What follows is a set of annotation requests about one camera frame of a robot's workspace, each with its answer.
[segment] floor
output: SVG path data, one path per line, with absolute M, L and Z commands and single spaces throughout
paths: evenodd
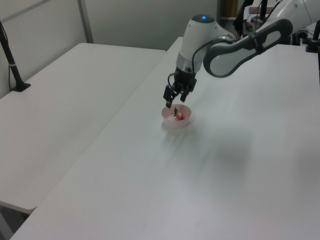
M 28 214 L 0 206 L 0 240 L 9 240 L 28 216 Z

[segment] black cable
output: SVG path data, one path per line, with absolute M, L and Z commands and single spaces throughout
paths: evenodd
M 259 13 L 259 8 L 262 4 L 262 1 L 260 2 L 259 6 L 256 8 L 256 16 L 255 16 L 255 25 L 254 25 L 254 30 L 257 29 L 257 21 L 258 21 L 258 13 Z
M 10 91 L 12 91 L 11 83 L 10 83 L 10 66 L 9 66 L 8 82 L 9 82 L 9 89 L 10 89 Z
M 195 52 L 194 54 L 192 55 L 192 73 L 194 74 L 195 73 L 195 63 L 194 63 L 194 59 L 195 59 L 195 55 L 197 52 L 199 52 L 202 48 L 206 47 L 207 45 L 211 44 L 212 43 L 212 40 L 211 41 L 208 41 L 207 43 L 203 44 L 201 47 L 199 47 Z
M 0 21 L 0 27 L 1 27 L 2 31 L 3 31 L 3 33 L 4 33 L 5 40 L 8 43 L 9 42 L 8 41 L 8 36 L 7 36 L 6 30 L 5 30 L 4 26 L 2 25 L 1 21 Z
M 268 18 L 271 16 L 271 14 L 274 12 L 274 10 L 276 9 L 276 7 L 280 4 L 280 2 L 278 1 L 274 7 L 272 8 L 271 12 L 269 13 L 269 15 L 266 17 L 265 21 L 266 22 L 268 20 Z
M 4 33 L 6 42 L 9 44 L 6 30 L 5 30 L 4 26 L 2 25 L 1 21 L 0 21 L 0 27 L 1 27 L 2 31 L 3 31 L 3 33 Z M 10 91 L 12 91 L 11 83 L 10 83 L 10 71 L 11 71 L 11 70 L 10 70 L 10 65 L 9 65 L 9 66 L 8 66 L 8 82 L 9 82 L 9 89 L 10 89 Z
M 168 76 L 168 84 L 169 84 L 170 88 L 172 88 L 172 86 L 170 84 L 170 80 L 169 80 L 171 76 L 172 76 L 172 74 L 169 74 L 169 76 Z

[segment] white robotic arm link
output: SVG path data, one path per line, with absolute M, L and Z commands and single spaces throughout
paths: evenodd
M 181 94 L 185 101 L 197 80 L 202 62 L 212 76 L 224 78 L 241 64 L 285 42 L 289 36 L 320 20 L 319 0 L 283 0 L 257 31 L 236 41 L 208 15 L 194 16 L 188 23 L 182 47 L 176 60 L 176 70 L 168 77 L 163 97 L 171 107 L 173 99 Z

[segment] plastic bowl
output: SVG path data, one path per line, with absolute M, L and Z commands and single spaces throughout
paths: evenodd
M 174 110 L 178 109 L 178 112 L 182 114 L 184 117 L 183 120 L 177 120 L 174 116 Z M 163 122 L 166 126 L 172 129 L 180 129 L 189 124 L 190 116 L 191 116 L 191 109 L 183 104 L 172 104 L 171 108 L 165 107 L 162 109 L 162 118 Z

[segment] white wall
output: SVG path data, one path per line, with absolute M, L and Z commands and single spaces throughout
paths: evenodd
M 217 17 L 219 0 L 85 0 L 95 44 L 167 50 L 197 14 Z
M 86 42 L 77 0 L 50 0 L 3 27 L 24 81 L 78 43 Z M 0 47 L 0 98 L 8 92 L 8 62 Z

